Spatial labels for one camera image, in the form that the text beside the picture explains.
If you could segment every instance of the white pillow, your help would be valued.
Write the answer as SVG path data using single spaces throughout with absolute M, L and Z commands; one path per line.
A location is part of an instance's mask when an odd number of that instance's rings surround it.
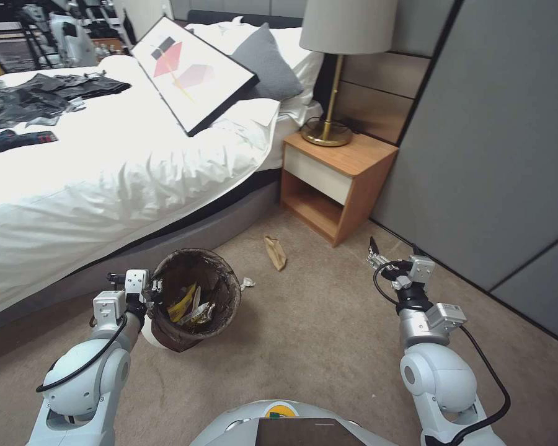
M 232 22 L 221 22 L 213 25 L 191 24 L 187 29 L 193 29 L 194 34 L 207 41 L 227 55 L 233 52 L 246 40 L 258 27 L 243 24 L 236 17 Z M 287 62 L 304 90 L 296 97 L 281 103 L 280 113 L 292 117 L 300 126 L 304 124 L 306 107 L 312 102 L 314 84 L 321 70 L 323 53 L 305 50 L 299 45 L 302 28 L 271 29 L 277 41 L 281 57 Z

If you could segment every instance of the headboard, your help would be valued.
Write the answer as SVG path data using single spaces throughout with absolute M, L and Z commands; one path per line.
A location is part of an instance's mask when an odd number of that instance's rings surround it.
M 188 12 L 188 23 L 211 25 L 218 22 L 230 22 L 234 17 L 242 15 L 243 23 L 253 26 L 261 26 L 268 23 L 270 28 L 299 28 L 302 26 L 302 19 L 296 17 L 282 17 L 280 15 L 258 15 L 258 14 L 238 14 L 236 12 L 201 11 L 191 9 Z M 322 62 L 318 80 L 314 86 L 314 99 L 321 103 L 322 109 L 326 110 L 329 105 L 330 89 L 335 74 L 337 57 L 335 55 L 325 55 Z

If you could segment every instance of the trash bag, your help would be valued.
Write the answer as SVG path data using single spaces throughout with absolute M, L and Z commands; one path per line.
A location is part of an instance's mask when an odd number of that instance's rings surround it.
M 71 106 L 73 99 L 118 94 L 130 87 L 105 77 L 104 72 L 51 77 L 38 73 L 24 84 L 0 89 L 0 129 L 36 118 L 57 121 L 67 110 L 76 109 Z
M 182 352 L 203 339 L 221 333 L 233 320 L 242 299 L 240 283 L 234 271 L 212 251 L 186 248 L 173 252 L 153 273 L 162 279 L 160 303 L 147 311 L 151 333 L 164 347 Z M 187 288 L 197 283 L 201 287 L 201 302 L 214 302 L 215 310 L 209 322 L 184 328 L 169 318 L 167 308 L 181 299 Z

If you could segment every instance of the yellow sticker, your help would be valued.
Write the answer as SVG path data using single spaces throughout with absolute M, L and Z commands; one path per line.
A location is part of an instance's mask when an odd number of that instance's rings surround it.
M 284 404 L 275 404 L 267 410 L 265 418 L 280 418 L 285 416 L 298 416 L 294 408 Z

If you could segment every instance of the gray pillow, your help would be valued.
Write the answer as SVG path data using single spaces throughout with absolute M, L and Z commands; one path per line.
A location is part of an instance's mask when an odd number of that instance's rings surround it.
M 278 101 L 299 95 L 302 84 L 281 57 L 277 42 L 263 24 L 232 54 L 232 59 L 254 71 L 260 82 L 246 94 L 246 99 L 271 98 Z

